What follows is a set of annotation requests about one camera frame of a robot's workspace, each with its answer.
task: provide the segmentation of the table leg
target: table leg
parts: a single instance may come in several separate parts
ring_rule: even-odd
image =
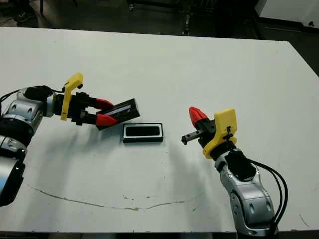
[[[44,0],[40,0],[40,13],[43,16],[43,1]]]

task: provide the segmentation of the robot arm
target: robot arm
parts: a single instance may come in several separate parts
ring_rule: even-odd
[[[279,211],[274,213],[271,197],[261,184],[260,171],[255,165],[258,164],[266,169],[269,167],[247,159],[235,146],[237,141],[234,137],[237,130],[235,110],[227,109],[216,113],[214,120],[209,120],[195,107],[191,107],[189,113],[197,131],[184,135],[181,140],[186,145],[188,141],[199,138],[198,142],[203,147],[205,157],[215,161],[220,181],[229,195],[238,238],[275,238],[278,222],[288,200],[287,186],[281,175],[280,179],[285,186],[285,203],[280,216]]]
[[[82,82],[82,74],[77,73],[60,92],[47,86],[15,91],[16,99],[0,117],[0,206],[13,202],[19,191],[27,147],[43,117],[59,115],[62,120],[71,118],[77,125],[88,123],[98,129],[105,129],[140,116],[134,99],[114,106],[107,100],[89,97],[84,92],[72,95],[73,89],[83,86]],[[1,97],[0,103],[12,93]],[[101,111],[89,114],[85,110],[87,107]]]

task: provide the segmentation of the gray floor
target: gray floor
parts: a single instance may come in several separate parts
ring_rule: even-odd
[[[169,8],[136,5],[129,12],[126,0],[78,0],[78,3],[76,7],[72,0],[46,0],[43,17],[39,14],[40,1],[33,0],[36,19],[17,25],[11,16],[0,15],[0,26],[181,35],[185,22],[185,14]],[[278,24],[260,23],[260,26],[265,39],[289,41],[319,75],[319,34]],[[214,18],[193,16],[190,36],[216,37]],[[233,37],[257,39],[252,22],[236,23]]]

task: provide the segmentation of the white table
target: white table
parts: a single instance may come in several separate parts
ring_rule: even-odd
[[[0,231],[235,231],[213,161],[180,141],[194,130],[190,106],[210,116],[235,108],[237,146],[287,181],[280,230],[319,228],[319,78],[289,43],[0,28],[0,95],[60,89],[78,71],[93,97],[136,98],[141,117],[131,122],[162,122],[164,141],[124,145],[121,125],[44,119]],[[273,178],[262,171],[262,181],[277,206]]]

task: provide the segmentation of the black cable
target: black cable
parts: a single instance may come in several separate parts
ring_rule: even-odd
[[[283,191],[282,191],[282,189],[281,189],[280,183],[279,183],[278,178],[276,177],[276,175],[273,173],[273,171],[269,171],[269,172],[273,175],[274,179],[276,180],[276,183],[277,183],[277,186],[278,186],[278,190],[279,190],[279,195],[280,195],[279,206],[278,206],[278,209],[277,209],[277,211],[276,211],[276,214],[275,214],[274,220],[273,220],[273,222],[275,222],[275,219],[277,218],[277,216],[278,216],[278,214],[279,214],[279,211],[280,211],[280,209],[281,209],[281,207],[282,207],[282,203],[283,203]]]
[[[287,187],[287,184],[286,184],[284,178],[281,176],[281,174],[278,173],[275,169],[273,169],[273,168],[271,168],[271,167],[269,167],[269,166],[267,166],[265,164],[262,164],[262,163],[254,161],[254,160],[248,159],[248,158],[247,158],[247,160],[250,163],[253,163],[253,164],[255,164],[255,165],[259,166],[259,167],[262,167],[262,168],[264,168],[264,169],[266,169],[266,170],[268,170],[270,172],[272,171],[273,173],[275,173],[280,178],[280,180],[283,183],[284,191],[285,191],[285,198],[284,198],[283,207],[281,208],[277,219],[271,225],[270,233],[273,234],[275,232],[277,226],[278,226],[279,221],[281,220],[281,218],[282,218],[282,216],[283,216],[283,214],[284,214],[284,212],[286,210],[286,207],[287,207],[287,203],[288,203],[288,187]]]

